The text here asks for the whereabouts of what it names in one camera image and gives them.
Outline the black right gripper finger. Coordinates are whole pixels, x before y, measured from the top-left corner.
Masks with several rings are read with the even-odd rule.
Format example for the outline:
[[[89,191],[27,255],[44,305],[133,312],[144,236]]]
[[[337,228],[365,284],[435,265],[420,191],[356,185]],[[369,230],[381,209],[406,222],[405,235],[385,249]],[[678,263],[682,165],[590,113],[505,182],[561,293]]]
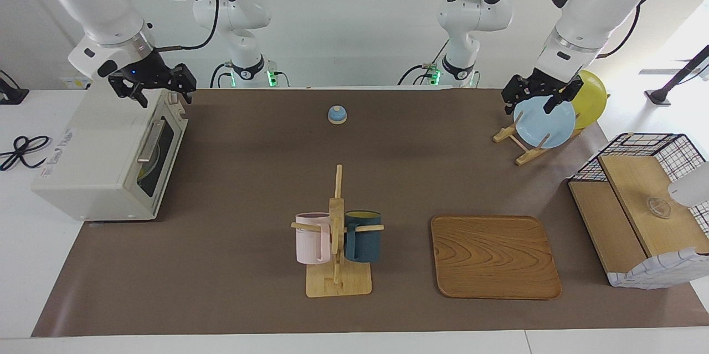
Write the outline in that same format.
[[[143,83],[135,83],[126,79],[121,73],[113,73],[108,76],[108,82],[111,88],[119,98],[128,98],[140,104],[146,109],[148,107],[148,99],[142,93],[144,89]]]
[[[169,89],[181,94],[187,104],[192,104],[192,93],[197,91],[197,79],[188,66],[177,64],[169,70]]]

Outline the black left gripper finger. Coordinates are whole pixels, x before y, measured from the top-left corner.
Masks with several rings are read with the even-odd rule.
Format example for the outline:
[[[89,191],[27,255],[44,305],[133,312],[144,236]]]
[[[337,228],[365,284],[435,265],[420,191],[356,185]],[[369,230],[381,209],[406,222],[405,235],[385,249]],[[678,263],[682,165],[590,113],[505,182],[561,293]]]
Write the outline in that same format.
[[[581,78],[574,78],[567,84],[567,86],[554,90],[552,96],[549,97],[546,104],[543,106],[545,114],[551,114],[555,107],[562,104],[562,102],[571,102],[577,96],[578,92],[583,86],[583,81]]]
[[[532,97],[532,94],[530,93],[531,83],[532,81],[529,78],[525,78],[520,75],[514,75],[511,79],[509,79],[501,92],[501,96],[505,103],[506,115],[511,115],[517,104]]]

